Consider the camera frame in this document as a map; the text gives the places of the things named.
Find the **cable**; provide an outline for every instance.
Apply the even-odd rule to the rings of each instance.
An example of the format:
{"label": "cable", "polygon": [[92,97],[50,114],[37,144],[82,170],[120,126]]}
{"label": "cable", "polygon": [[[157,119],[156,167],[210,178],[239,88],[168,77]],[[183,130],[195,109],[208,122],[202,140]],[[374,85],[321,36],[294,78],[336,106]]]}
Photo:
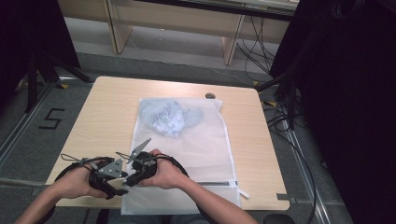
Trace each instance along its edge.
{"label": "cable", "polygon": [[314,191],[314,192],[313,192],[314,199],[313,199],[313,206],[312,206],[313,209],[312,209],[312,212],[310,213],[310,216],[309,216],[308,221],[307,221],[307,224],[309,224],[309,223],[312,222],[312,220],[313,220],[313,218],[314,218],[314,215],[315,215],[315,212],[316,212],[316,209],[317,209],[317,188],[316,188],[315,180],[314,180],[314,177],[313,177],[313,175],[312,175],[312,171],[311,171],[311,169],[310,169],[310,167],[309,167],[309,165],[308,165],[308,162],[305,160],[305,158],[304,158],[303,154],[300,152],[300,150],[298,150],[297,147],[296,147],[288,138],[286,138],[285,136],[283,136],[281,133],[279,133],[279,132],[277,132],[277,131],[271,129],[271,126],[274,125],[274,120],[276,120],[276,119],[278,119],[278,118],[282,118],[283,116],[286,116],[286,114],[285,114],[283,111],[280,111],[278,108],[277,108],[277,109],[272,109],[272,110],[275,110],[276,112],[280,112],[282,115],[277,116],[277,117],[274,117],[274,118],[270,119],[269,121],[267,121],[268,124],[269,124],[270,122],[273,122],[273,124],[269,124],[269,125],[268,125],[269,131],[272,132],[272,133],[274,133],[274,134],[276,134],[277,136],[279,136],[279,137],[282,138],[283,140],[285,140],[287,143],[289,143],[289,144],[291,145],[291,147],[293,148],[293,150],[294,150],[295,152],[297,152],[298,156],[299,156],[300,159],[303,161],[303,163],[304,163],[306,169],[308,170],[309,177],[310,177],[311,182],[312,182],[312,188],[313,188],[313,191]]}
{"label": "cable", "polygon": [[338,20],[354,19],[362,12],[365,0],[354,0],[353,7],[347,12],[343,12],[347,0],[338,0],[332,6],[332,16]]}
{"label": "cable", "polygon": [[232,76],[232,75],[229,75],[229,74],[221,73],[221,72],[219,72],[219,71],[216,71],[216,70],[213,69],[213,68],[209,68],[209,67],[205,67],[205,66],[187,64],[187,63],[168,63],[168,62],[153,61],[153,60],[147,59],[147,58],[144,56],[144,53],[140,50],[140,48],[138,48],[138,47],[134,44],[134,42],[132,42],[131,38],[128,38],[128,42],[130,42],[130,43],[132,44],[132,46],[134,46],[134,48],[136,48],[137,51],[139,51],[140,57],[141,57],[143,60],[147,61],[147,62],[150,62],[150,63],[164,63],[164,64],[170,64],[170,65],[182,65],[182,66],[188,66],[188,67],[193,67],[193,68],[203,68],[203,69],[210,70],[210,71],[212,71],[212,72],[214,72],[214,73],[220,74],[220,75],[225,76],[225,77],[232,77],[232,78],[237,79],[238,81],[240,81],[240,82],[242,82],[242,83],[244,83],[244,84],[247,84],[247,85],[249,85],[249,86],[252,86],[252,85],[253,85],[253,83],[247,83],[247,82],[245,82],[244,80],[240,79],[239,77],[235,77],[235,76]]}

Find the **mesh laundry bag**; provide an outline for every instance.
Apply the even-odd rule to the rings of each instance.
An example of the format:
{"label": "mesh laundry bag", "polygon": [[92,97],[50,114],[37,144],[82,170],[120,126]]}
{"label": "mesh laundry bag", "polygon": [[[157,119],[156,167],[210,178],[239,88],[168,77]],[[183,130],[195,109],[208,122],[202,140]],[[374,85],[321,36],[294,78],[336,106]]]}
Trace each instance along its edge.
{"label": "mesh laundry bag", "polygon": [[[151,138],[145,148],[158,148],[174,157],[190,178],[232,203],[239,205],[233,155],[222,101],[193,98],[141,99],[131,150]],[[131,163],[127,172],[132,174]],[[155,187],[125,187],[123,215],[199,213],[195,203],[181,190]]]}

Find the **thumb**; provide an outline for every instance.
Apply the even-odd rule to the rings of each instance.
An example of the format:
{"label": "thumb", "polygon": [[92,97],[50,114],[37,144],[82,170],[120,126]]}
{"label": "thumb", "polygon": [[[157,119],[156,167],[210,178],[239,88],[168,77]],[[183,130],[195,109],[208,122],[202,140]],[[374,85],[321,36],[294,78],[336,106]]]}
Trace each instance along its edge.
{"label": "thumb", "polygon": [[139,185],[140,187],[152,186],[152,185],[153,185],[153,184],[152,184],[152,178],[141,180],[141,181],[138,183],[138,185]]}
{"label": "thumb", "polygon": [[90,192],[88,192],[88,195],[90,195],[94,198],[107,198],[107,194],[99,189],[90,189]]}

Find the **hand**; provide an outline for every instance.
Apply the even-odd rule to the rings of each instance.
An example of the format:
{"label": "hand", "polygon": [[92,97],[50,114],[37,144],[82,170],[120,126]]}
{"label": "hand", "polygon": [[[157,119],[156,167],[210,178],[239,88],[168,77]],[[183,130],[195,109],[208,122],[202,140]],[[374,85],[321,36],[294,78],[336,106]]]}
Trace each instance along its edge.
{"label": "hand", "polygon": [[[88,163],[85,166],[92,169],[92,166]],[[84,167],[76,168],[53,183],[49,188],[52,188],[60,198],[75,199],[80,196],[106,198],[107,195],[104,192],[90,186],[90,174],[90,171]]]}
{"label": "hand", "polygon": [[[161,154],[161,151],[159,149],[154,149],[150,151],[150,154],[157,156]],[[178,188],[179,183],[185,181],[186,178],[189,179],[187,176],[183,175],[172,162],[165,159],[158,159],[157,173],[155,176],[140,181],[139,186],[157,186],[162,189]]]}

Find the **gray carpet floor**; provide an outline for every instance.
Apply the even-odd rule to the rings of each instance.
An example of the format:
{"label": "gray carpet floor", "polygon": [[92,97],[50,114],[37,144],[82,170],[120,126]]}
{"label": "gray carpet floor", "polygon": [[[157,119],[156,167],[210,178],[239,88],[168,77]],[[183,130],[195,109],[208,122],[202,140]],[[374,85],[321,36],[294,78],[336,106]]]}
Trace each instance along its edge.
{"label": "gray carpet floor", "polygon": [[[214,84],[224,86],[238,86],[252,88],[252,79],[244,71],[216,70],[214,72],[204,68],[194,68],[183,65],[151,63],[136,59],[114,58],[80,53],[81,71],[95,79],[106,75],[115,77],[138,77],[156,80],[171,80]],[[57,69],[60,76],[69,76],[62,69]],[[261,74],[251,74],[255,78],[269,80]],[[82,108],[91,87],[79,80],[67,81],[66,89],[55,88],[44,101],[36,116],[33,118],[21,141],[13,149],[5,163],[0,167],[0,220],[1,223],[12,223],[23,209],[34,199],[39,192],[39,186],[47,180],[51,167],[55,163],[64,142],[70,133],[74,122]],[[276,87],[262,92],[264,101],[274,101],[273,93]],[[3,143],[12,131],[18,120],[23,116],[26,106],[27,90],[24,86],[9,100],[7,107],[0,113],[0,141]],[[61,119],[55,130],[39,129],[40,126],[52,126],[54,121],[44,120],[52,108],[61,108],[64,111],[53,112],[56,118]],[[274,117],[275,111],[265,112],[267,120]],[[303,149],[305,159],[312,170],[313,177],[320,195],[328,209],[332,223],[353,223],[343,204],[332,177],[320,165],[321,156],[304,122],[304,116],[296,118],[296,135]],[[290,209],[285,212],[249,211],[259,223],[268,214],[283,213],[291,216],[296,223],[318,223],[314,217],[310,222],[309,216],[312,206],[306,192],[301,174],[297,168],[292,149],[287,141],[279,135],[271,134],[285,186],[290,197]],[[32,186],[9,184],[5,180],[29,181]],[[95,223],[97,209],[57,208],[49,223]]]}

